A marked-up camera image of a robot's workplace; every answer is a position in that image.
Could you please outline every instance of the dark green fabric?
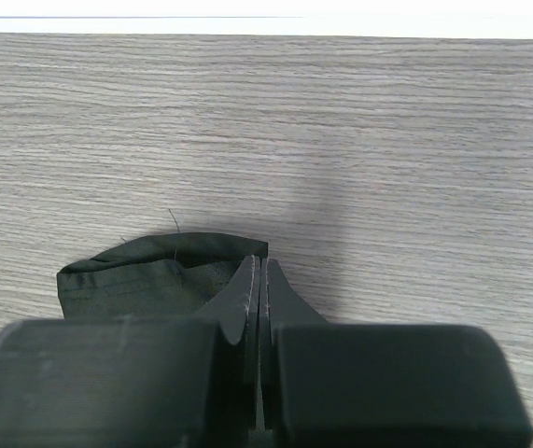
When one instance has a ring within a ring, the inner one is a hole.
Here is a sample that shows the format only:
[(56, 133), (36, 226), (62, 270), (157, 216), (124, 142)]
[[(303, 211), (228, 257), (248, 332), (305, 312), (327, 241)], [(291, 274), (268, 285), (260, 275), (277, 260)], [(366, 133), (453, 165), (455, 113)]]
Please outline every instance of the dark green fabric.
[(241, 261), (268, 244), (223, 233), (138, 238), (57, 274), (65, 318), (190, 314), (219, 293)]

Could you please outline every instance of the folded fabric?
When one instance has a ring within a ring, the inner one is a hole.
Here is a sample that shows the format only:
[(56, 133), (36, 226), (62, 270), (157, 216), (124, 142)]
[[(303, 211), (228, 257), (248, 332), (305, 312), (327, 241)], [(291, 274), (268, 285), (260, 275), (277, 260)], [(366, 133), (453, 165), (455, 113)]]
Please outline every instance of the folded fabric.
[(138, 238), (57, 274), (65, 318), (185, 315), (199, 310), (268, 244), (223, 233)]

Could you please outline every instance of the black plastic part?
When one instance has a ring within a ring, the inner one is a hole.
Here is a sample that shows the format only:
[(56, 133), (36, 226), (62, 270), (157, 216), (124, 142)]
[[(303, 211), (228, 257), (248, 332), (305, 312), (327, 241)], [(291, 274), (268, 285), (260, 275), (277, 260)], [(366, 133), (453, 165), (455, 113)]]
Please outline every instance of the black plastic part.
[(194, 314), (216, 319), (227, 341), (243, 351), (243, 389), (249, 427), (256, 426), (259, 276), (259, 258), (245, 257), (230, 283)]
[(245, 446), (240, 355), (200, 319), (14, 324), (0, 447)]
[(282, 448), (527, 448), (504, 356), (460, 326), (311, 326), (276, 334)]
[(273, 427), (273, 346), (278, 329), (295, 325), (328, 324), (290, 286), (275, 259), (262, 263), (259, 293), (259, 362), (264, 426)]

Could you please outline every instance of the green cloth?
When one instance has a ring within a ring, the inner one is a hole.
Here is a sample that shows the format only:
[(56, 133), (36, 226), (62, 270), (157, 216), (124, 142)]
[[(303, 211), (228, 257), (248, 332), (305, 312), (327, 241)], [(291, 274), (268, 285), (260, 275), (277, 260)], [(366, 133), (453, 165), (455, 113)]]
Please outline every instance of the green cloth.
[(57, 274), (65, 318), (191, 314), (232, 279), (241, 261), (268, 244), (223, 233), (138, 238)]

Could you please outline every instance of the wood grain surface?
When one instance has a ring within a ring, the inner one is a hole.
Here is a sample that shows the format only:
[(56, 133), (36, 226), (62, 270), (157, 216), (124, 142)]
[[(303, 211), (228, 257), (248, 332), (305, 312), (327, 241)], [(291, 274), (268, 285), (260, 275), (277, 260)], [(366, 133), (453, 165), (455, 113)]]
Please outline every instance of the wood grain surface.
[(333, 320), (484, 327), (533, 418), (533, 42), (0, 35), (0, 328), (169, 208)]

